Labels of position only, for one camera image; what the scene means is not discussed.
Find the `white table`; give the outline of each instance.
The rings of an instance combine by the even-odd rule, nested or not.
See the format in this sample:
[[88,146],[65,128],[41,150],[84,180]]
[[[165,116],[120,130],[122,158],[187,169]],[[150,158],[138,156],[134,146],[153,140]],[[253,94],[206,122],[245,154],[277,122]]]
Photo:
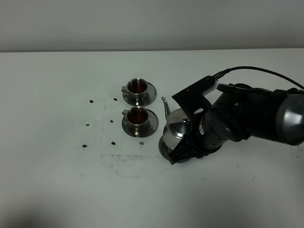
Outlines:
[[[35,204],[65,227],[303,227],[303,146],[251,137],[173,166],[158,151],[162,96],[174,110],[173,94],[236,66],[304,84],[303,62],[304,49],[1,53],[0,208],[17,215]],[[121,127],[130,108],[121,87],[135,77],[158,92],[147,108],[159,129],[144,139]],[[252,70],[220,82],[295,87]],[[220,94],[207,98],[213,103]]]

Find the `teapot lid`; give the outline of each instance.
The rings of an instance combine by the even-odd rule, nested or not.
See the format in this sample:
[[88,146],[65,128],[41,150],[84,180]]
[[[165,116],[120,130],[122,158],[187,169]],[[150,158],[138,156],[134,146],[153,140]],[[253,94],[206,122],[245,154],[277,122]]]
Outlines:
[[167,126],[169,131],[177,137],[182,138],[187,132],[189,125],[189,118],[184,111],[179,108],[174,110],[167,119]]

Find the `teapot spout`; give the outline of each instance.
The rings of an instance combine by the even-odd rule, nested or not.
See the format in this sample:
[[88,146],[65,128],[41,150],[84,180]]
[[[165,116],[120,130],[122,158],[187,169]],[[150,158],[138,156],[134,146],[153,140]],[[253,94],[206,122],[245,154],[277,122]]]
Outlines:
[[166,98],[162,97],[162,102],[163,102],[163,106],[165,107],[165,116],[166,116],[166,119],[167,119],[168,116],[170,115],[171,111],[170,111],[170,108],[168,106]]

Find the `stainless steel teapot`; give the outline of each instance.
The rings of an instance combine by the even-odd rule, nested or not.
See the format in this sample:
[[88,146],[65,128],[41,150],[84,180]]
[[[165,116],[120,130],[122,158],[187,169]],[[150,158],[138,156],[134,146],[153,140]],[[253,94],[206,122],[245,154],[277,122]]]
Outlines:
[[181,108],[171,113],[166,98],[162,97],[162,102],[167,119],[163,129],[163,140],[166,146],[173,151],[187,132],[189,118]]

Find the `white wall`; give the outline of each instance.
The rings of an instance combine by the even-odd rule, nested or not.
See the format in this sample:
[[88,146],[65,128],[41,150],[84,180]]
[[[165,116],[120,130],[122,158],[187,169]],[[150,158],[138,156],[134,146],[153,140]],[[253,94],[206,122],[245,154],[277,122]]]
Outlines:
[[0,51],[304,46],[300,0],[1,0]]

